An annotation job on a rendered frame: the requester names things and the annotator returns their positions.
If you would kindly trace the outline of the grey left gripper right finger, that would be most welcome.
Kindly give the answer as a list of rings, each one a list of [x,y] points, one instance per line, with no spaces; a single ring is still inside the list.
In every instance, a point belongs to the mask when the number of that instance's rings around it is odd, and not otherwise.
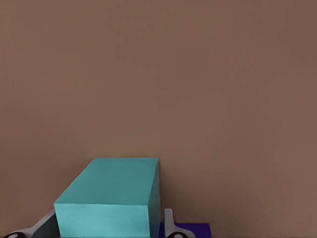
[[[165,238],[195,238],[192,231],[175,225],[173,211],[170,208],[164,209],[164,235]]]

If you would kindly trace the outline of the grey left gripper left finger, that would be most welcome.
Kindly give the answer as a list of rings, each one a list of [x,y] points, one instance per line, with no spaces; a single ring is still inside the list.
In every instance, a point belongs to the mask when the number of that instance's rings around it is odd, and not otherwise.
[[[49,211],[35,225],[10,232],[3,238],[60,238],[55,210]]]

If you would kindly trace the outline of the teal blue cube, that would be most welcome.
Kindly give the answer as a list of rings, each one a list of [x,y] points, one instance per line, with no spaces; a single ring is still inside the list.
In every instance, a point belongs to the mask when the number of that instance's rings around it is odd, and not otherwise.
[[[158,158],[95,158],[54,202],[63,238],[158,238]]]

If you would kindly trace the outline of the dark blue cube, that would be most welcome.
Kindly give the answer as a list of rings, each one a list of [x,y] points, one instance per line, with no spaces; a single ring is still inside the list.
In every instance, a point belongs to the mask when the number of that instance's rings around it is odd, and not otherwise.
[[[175,223],[175,226],[190,230],[196,238],[212,238],[209,223]]]

